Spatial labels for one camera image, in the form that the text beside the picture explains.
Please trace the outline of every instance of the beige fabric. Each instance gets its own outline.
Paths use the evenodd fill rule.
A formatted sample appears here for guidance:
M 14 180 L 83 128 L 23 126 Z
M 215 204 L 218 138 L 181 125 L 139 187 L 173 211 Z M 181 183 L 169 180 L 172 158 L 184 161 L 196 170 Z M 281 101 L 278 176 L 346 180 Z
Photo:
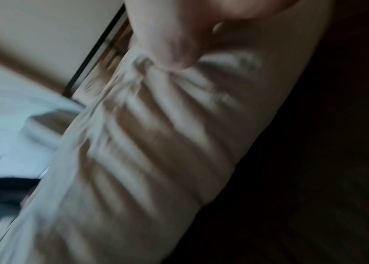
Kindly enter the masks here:
M 70 126 L 0 263 L 159 263 L 270 123 L 306 66 L 330 1 L 224 24 L 194 67 L 139 47 Z

